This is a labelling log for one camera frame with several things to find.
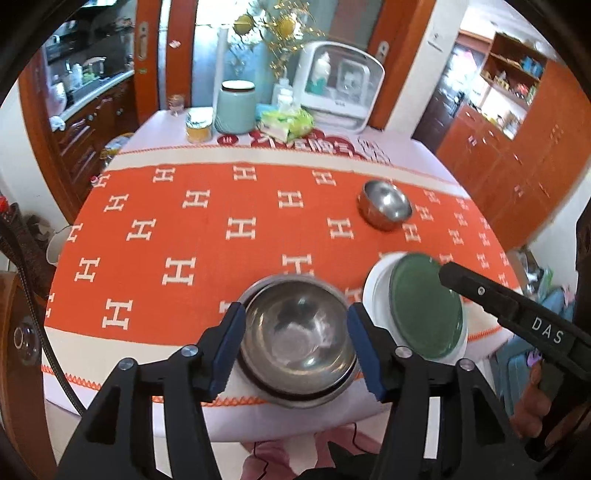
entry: black cable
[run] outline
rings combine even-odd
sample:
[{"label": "black cable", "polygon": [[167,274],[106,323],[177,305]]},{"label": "black cable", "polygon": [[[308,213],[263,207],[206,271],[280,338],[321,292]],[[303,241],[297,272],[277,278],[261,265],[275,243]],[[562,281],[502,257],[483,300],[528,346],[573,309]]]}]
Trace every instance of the black cable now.
[{"label": "black cable", "polygon": [[353,446],[356,447],[358,450],[361,450],[364,453],[370,453],[371,455],[373,455],[371,452],[368,452],[365,449],[362,449],[359,445],[357,445],[357,443],[355,443],[355,439],[357,438],[357,422],[353,423],[353,426],[355,427],[355,430],[353,431]]},{"label": "black cable", "polygon": [[252,448],[252,456],[254,458],[256,458],[257,460],[260,460],[261,462],[265,462],[265,466],[262,469],[262,474],[259,478],[257,478],[256,480],[262,480],[262,478],[264,478],[264,476],[267,474],[267,467],[269,466],[269,462],[263,458],[257,457],[256,456],[256,442],[255,442],[255,446]]},{"label": "black cable", "polygon": [[22,289],[25,293],[29,310],[31,311],[33,328],[35,330],[35,334],[39,337],[41,347],[45,352],[51,370],[56,376],[57,381],[59,382],[62,390],[66,394],[68,400],[72,402],[72,405],[74,405],[76,411],[80,415],[83,415],[86,412],[86,407],[82,404],[82,402],[78,398],[78,395],[76,395],[76,392],[74,392],[74,389],[68,382],[64,374],[64,371],[61,369],[61,366],[57,361],[56,354],[54,353],[53,348],[51,347],[51,343],[49,341],[49,338],[47,337],[47,333],[45,332],[45,327],[39,321],[37,310],[38,306],[34,299],[29,272],[27,264],[25,262],[24,255],[22,253],[21,246],[18,243],[17,236],[10,229],[4,218],[0,219],[0,236],[5,240],[5,245],[8,248],[8,253],[12,255],[14,260],[16,260],[14,264],[17,267],[18,276],[21,279]]}]

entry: door handle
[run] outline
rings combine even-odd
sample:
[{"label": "door handle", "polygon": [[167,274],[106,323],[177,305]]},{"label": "door handle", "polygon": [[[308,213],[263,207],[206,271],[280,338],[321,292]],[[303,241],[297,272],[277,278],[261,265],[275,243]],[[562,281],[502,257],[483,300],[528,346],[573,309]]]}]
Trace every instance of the door handle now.
[{"label": "door handle", "polygon": [[144,61],[148,58],[148,22],[139,24],[138,36],[138,60]]}]

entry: jar lid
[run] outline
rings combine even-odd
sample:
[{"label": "jar lid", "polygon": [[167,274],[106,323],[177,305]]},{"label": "jar lid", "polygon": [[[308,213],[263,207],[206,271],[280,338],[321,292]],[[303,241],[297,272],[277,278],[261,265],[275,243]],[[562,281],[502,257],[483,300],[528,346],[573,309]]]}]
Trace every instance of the jar lid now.
[{"label": "jar lid", "polygon": [[213,108],[195,107],[187,110],[186,125],[189,128],[206,128],[213,123]]},{"label": "jar lid", "polygon": [[251,92],[255,89],[255,84],[247,80],[226,80],[222,82],[224,92]]}]

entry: cabinet handle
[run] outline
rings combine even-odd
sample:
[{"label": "cabinet handle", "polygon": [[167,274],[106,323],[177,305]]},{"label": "cabinet handle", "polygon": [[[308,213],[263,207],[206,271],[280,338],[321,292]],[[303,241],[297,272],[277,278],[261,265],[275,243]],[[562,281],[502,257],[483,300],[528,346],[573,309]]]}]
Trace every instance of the cabinet handle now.
[{"label": "cabinet handle", "polygon": [[540,190],[542,191],[542,193],[544,195],[546,195],[548,198],[550,198],[550,195],[548,194],[548,192],[546,191],[546,189],[544,188],[544,186],[541,183],[538,183],[538,187],[540,187]]}]

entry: wall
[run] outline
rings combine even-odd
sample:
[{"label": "wall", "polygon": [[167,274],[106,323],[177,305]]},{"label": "wall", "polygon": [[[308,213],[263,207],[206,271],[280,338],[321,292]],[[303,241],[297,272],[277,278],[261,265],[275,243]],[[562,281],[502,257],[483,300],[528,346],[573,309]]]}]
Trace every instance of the wall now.
[{"label": "wall", "polygon": [[573,290],[577,287],[579,274],[574,268],[577,255],[576,223],[590,196],[591,168],[550,224],[529,244],[539,265],[554,271],[555,285],[570,285]]},{"label": "wall", "polygon": [[[386,130],[409,138],[416,129],[452,51],[468,0],[437,0]],[[433,47],[432,35],[439,34]]]},{"label": "wall", "polygon": [[0,107],[0,191],[18,202],[24,215],[35,213],[54,229],[67,225],[39,170],[22,117],[18,82]]}]

